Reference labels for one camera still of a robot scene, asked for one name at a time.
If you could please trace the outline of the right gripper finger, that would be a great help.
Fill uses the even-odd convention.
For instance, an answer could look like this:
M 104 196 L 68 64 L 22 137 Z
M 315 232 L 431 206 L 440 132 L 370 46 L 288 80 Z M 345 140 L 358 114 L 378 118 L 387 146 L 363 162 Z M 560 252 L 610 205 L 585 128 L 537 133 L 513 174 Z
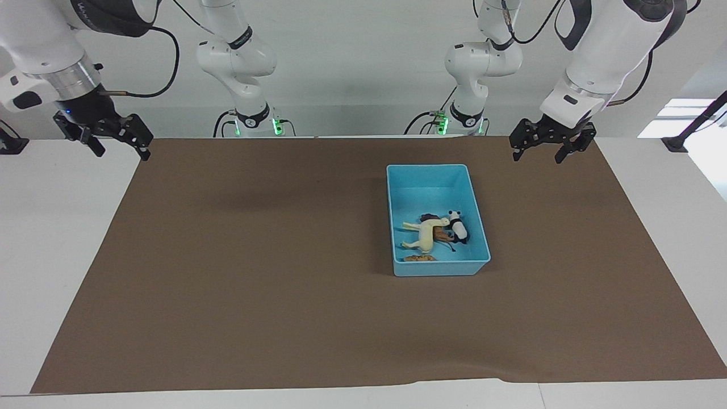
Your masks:
M 106 148 L 93 134 L 93 130 L 91 128 L 81 128 L 80 142 L 88 147 L 96 157 L 101 157 L 106 153 Z
M 148 150 L 153 141 L 153 133 L 138 114 L 129 115 L 129 143 L 140 156 L 141 161 L 148 161 L 151 153 Z

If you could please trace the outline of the brown lion toy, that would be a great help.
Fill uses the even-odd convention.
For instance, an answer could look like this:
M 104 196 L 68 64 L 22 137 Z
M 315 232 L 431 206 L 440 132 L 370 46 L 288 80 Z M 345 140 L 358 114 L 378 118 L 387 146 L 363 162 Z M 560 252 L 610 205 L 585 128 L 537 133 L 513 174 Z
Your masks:
M 435 220 L 440 219 L 438 215 L 434 215 L 431 213 L 424 213 L 420 215 L 420 221 L 426 221 L 426 220 Z M 454 238 L 447 234 L 447 232 L 444 230 L 442 226 L 434 226 L 433 227 L 433 238 L 434 241 L 438 241 L 438 243 L 445 243 L 453 253 L 456 252 L 456 249 L 453 247 Z

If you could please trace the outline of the black white panda toy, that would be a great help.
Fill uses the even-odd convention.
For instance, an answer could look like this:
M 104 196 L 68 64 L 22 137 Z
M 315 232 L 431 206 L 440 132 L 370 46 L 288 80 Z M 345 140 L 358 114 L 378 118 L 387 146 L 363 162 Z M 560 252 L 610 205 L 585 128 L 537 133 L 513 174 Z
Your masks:
M 469 233 L 462 221 L 462 215 L 459 211 L 449 210 L 449 225 L 447 229 L 451 231 L 449 235 L 450 243 L 467 244 L 469 241 Z

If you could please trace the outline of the brown table mat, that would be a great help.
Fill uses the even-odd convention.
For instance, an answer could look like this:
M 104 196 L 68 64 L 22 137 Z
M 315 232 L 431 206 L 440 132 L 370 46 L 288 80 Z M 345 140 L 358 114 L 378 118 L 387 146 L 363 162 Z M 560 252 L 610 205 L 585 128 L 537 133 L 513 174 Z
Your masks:
M 34 394 L 444 379 L 727 378 L 598 147 L 512 161 L 502 138 L 156 142 Z M 466 165 L 491 253 L 393 273 L 389 165 Z

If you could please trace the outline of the black clamp mount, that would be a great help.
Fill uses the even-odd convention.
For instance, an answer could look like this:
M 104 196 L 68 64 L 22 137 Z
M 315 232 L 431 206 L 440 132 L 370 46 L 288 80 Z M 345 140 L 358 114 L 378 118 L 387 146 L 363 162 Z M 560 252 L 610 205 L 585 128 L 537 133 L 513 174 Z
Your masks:
M 0 119 L 0 155 L 19 155 L 30 140 L 21 137 L 7 122 Z

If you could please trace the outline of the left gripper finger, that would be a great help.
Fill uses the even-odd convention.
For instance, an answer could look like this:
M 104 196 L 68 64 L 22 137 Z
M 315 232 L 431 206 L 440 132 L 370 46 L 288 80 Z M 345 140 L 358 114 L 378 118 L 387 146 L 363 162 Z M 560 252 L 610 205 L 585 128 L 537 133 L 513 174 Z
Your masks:
M 512 148 L 512 158 L 519 161 L 524 151 L 530 147 L 533 140 L 533 124 L 531 121 L 520 121 L 509 135 L 509 144 Z
M 585 151 L 594 137 L 594 132 L 581 132 L 574 138 L 574 140 L 564 141 L 561 148 L 555 154 L 555 162 L 560 165 L 567 156 L 573 155 L 573 153 L 578 151 Z

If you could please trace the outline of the light blue storage box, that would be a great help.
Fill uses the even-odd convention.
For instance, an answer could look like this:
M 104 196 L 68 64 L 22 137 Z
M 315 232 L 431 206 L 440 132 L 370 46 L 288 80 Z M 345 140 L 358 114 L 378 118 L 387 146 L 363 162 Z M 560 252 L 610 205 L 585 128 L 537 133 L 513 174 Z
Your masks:
M 390 225 L 390 253 L 397 277 L 474 276 L 491 261 L 483 220 L 473 182 L 466 165 L 389 165 L 386 168 L 387 206 Z M 402 241 L 418 241 L 418 231 L 406 230 L 403 222 L 421 223 L 420 215 L 431 213 L 447 218 L 449 210 L 459 211 L 469 233 L 467 244 L 453 243 L 453 253 L 445 243 L 434 243 L 435 262 L 403 262 L 418 248 L 405 249 Z

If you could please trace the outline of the cream horse toy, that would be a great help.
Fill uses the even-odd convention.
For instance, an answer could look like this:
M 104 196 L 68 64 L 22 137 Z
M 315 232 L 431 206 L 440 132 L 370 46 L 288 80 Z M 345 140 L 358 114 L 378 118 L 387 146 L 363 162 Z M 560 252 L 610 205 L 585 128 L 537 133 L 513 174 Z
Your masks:
M 405 243 L 405 241 L 402 241 L 400 246 L 405 249 L 418 248 L 422 254 L 429 254 L 434 247 L 434 228 L 444 227 L 449 225 L 449 223 L 449 218 L 428 219 L 419 224 L 403 222 L 402 227 L 404 229 L 418 231 L 418 241 L 414 243 Z

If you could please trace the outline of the black angled stand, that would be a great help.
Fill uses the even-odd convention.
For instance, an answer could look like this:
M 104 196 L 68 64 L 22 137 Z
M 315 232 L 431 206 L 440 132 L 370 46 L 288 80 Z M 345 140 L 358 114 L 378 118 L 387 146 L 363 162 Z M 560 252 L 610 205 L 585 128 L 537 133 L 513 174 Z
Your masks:
M 688 153 L 684 144 L 686 140 L 695 132 L 700 130 L 700 127 L 710 120 L 719 109 L 727 106 L 727 90 L 724 90 L 704 111 L 699 114 L 679 135 L 673 137 L 663 137 L 662 143 L 665 147 L 676 153 Z

